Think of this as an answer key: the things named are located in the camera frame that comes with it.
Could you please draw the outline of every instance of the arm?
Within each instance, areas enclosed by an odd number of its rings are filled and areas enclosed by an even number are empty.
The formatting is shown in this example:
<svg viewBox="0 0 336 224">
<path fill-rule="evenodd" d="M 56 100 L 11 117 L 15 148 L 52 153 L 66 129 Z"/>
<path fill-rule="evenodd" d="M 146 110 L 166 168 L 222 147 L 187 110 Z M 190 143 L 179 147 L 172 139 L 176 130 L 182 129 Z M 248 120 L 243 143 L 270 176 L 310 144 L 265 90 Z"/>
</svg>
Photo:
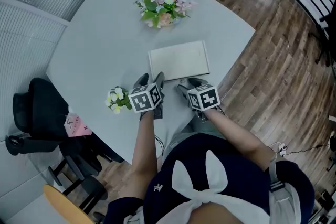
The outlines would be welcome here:
<svg viewBox="0 0 336 224">
<path fill-rule="evenodd" d="M 131 169 L 127 188 L 121 193 L 120 198 L 135 197 L 143 199 L 149 183 L 158 171 L 154 138 L 154 113 L 152 110 L 144 114 L 140 121 Z"/>
<path fill-rule="evenodd" d="M 258 137 L 239 126 L 217 110 L 204 111 L 206 117 L 218 128 L 240 153 L 256 163 L 261 169 L 266 170 L 274 157 L 274 151 L 266 146 Z"/>
</svg>

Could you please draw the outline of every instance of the backpack strap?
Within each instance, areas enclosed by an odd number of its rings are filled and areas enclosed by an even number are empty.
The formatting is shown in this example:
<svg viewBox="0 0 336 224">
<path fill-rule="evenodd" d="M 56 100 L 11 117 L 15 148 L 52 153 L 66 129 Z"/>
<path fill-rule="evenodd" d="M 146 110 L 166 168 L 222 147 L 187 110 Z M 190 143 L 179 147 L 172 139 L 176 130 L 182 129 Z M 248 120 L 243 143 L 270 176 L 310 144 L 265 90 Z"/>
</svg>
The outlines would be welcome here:
<svg viewBox="0 0 336 224">
<path fill-rule="evenodd" d="M 269 191 L 273 193 L 277 202 L 289 199 L 290 195 L 285 189 L 285 184 L 278 179 L 276 170 L 277 154 L 274 155 L 269 165 L 269 176 L 271 185 Z"/>
<path fill-rule="evenodd" d="M 296 190 L 278 179 L 276 171 L 277 154 L 269 165 L 271 179 L 269 193 L 270 224 L 301 223 L 300 200 Z"/>
</svg>

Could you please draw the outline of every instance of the flower arrangement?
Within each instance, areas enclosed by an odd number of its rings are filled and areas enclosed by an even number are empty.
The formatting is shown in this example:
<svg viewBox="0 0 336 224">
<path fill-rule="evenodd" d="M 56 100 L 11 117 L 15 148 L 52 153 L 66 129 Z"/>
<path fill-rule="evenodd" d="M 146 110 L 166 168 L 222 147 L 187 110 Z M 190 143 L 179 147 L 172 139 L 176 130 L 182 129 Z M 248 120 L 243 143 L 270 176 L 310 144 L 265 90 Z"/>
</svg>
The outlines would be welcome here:
<svg viewBox="0 0 336 224">
<path fill-rule="evenodd" d="M 115 114 L 119 114 L 123 106 L 132 109 L 128 91 L 125 88 L 116 86 L 107 93 L 107 100 L 105 105 L 109 107 Z"/>
<path fill-rule="evenodd" d="M 189 17 L 187 12 L 197 3 L 194 0 L 142 0 L 135 1 L 140 7 L 141 19 L 148 26 L 160 28 Z"/>
</svg>

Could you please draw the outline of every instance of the pink paper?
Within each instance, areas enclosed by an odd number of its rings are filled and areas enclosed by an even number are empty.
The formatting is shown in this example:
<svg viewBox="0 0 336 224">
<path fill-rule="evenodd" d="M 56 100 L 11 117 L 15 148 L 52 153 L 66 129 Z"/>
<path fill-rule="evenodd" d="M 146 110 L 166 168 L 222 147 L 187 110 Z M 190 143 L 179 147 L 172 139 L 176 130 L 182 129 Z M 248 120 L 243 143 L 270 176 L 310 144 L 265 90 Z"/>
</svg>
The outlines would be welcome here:
<svg viewBox="0 0 336 224">
<path fill-rule="evenodd" d="M 70 137 L 92 134 L 92 130 L 75 113 L 68 114 L 64 127 Z"/>
</svg>

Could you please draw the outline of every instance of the white bow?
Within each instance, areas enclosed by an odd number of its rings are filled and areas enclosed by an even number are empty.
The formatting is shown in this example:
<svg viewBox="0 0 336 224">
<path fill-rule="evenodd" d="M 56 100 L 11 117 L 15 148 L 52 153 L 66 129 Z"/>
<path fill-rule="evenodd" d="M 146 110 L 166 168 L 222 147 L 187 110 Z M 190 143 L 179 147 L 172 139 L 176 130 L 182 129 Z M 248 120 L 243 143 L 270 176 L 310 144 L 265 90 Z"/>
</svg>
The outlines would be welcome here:
<svg viewBox="0 0 336 224">
<path fill-rule="evenodd" d="M 205 159 L 206 176 L 209 189 L 196 190 L 187 169 L 180 161 L 176 161 L 173 169 L 172 188 L 190 199 L 175 207 L 158 221 L 158 224 L 186 224 L 191 212 L 202 204 L 213 202 L 224 206 L 244 224 L 269 223 L 266 212 L 247 201 L 235 197 L 221 195 L 228 184 L 226 171 L 220 160 L 211 151 L 207 151 Z"/>
</svg>

